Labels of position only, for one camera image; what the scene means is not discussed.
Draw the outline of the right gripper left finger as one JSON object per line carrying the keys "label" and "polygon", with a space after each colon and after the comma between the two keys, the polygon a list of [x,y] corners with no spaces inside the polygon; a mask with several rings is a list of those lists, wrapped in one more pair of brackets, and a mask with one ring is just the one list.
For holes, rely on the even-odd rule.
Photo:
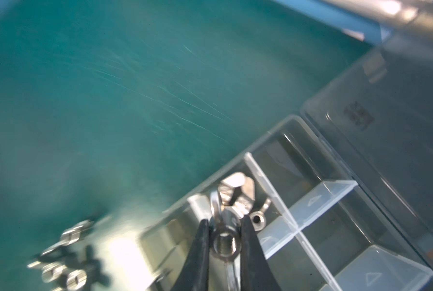
{"label": "right gripper left finger", "polygon": [[200,221],[183,268],[171,291],[207,291],[209,287],[209,221]]}

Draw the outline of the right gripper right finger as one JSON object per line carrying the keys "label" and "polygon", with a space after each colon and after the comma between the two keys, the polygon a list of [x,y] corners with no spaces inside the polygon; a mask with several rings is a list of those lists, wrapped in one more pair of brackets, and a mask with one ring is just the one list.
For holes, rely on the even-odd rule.
{"label": "right gripper right finger", "polygon": [[242,291],[280,291],[248,215],[241,219],[240,281]]}

